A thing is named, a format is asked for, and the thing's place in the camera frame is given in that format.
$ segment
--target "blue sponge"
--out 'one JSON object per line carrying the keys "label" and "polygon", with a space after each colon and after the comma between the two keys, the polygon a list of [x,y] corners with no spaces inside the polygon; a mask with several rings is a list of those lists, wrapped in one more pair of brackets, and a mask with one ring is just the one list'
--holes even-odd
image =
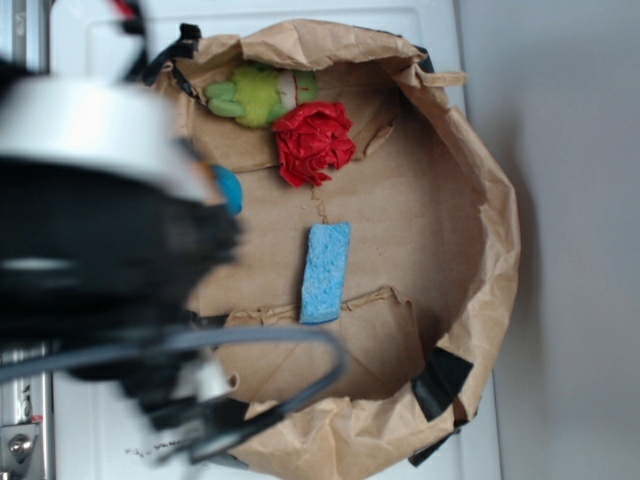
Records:
{"label": "blue sponge", "polygon": [[302,282],[301,323],[317,325],[340,316],[350,237],[348,222],[311,227]]}

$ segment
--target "gray wall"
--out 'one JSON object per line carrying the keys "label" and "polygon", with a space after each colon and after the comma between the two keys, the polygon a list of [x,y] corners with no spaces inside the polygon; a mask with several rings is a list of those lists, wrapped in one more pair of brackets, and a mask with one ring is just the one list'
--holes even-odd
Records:
{"label": "gray wall", "polygon": [[640,2],[458,9],[468,114],[522,221],[504,479],[640,478]]}

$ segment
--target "stuffed toy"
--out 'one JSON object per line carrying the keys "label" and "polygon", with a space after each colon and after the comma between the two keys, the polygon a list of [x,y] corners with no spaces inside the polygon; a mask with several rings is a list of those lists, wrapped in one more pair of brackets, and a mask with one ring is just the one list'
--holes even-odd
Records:
{"label": "stuffed toy", "polygon": [[262,128],[298,105],[315,100],[318,87],[313,72],[252,64],[235,68],[229,81],[211,83],[204,93],[214,114]]}

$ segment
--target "red tissue paper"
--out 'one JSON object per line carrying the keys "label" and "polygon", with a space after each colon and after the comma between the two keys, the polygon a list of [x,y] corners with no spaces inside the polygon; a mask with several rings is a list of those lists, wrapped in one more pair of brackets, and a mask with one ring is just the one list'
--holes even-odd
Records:
{"label": "red tissue paper", "polygon": [[304,103],[274,122],[280,175],[294,187],[331,180],[321,170],[344,167],[356,151],[347,135],[352,125],[342,103],[327,102]]}

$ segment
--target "paper bag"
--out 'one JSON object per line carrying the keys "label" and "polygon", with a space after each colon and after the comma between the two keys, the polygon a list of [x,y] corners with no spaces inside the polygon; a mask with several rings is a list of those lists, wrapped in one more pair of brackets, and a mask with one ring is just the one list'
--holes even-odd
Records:
{"label": "paper bag", "polygon": [[[231,453],[280,478],[355,480],[446,438],[477,412],[509,324],[520,254],[513,188],[443,88],[464,74],[424,71],[425,54],[401,37],[327,22],[193,44],[193,58],[167,63],[155,88],[178,106],[176,134],[238,173],[245,205],[238,262],[204,279],[191,308],[235,311],[232,324],[294,322],[309,227],[352,225],[346,311],[326,328],[345,337],[355,366],[331,396]],[[282,180],[268,129],[204,106],[203,88],[246,60],[315,71],[320,99],[343,102],[354,121],[357,158],[321,187]],[[364,309],[369,323],[358,318]],[[376,325],[397,328],[389,345]],[[317,364],[287,361],[295,346],[244,348],[220,355],[240,372],[235,394],[252,402],[248,415],[326,366],[317,355]],[[376,351],[387,355],[383,364]]]}

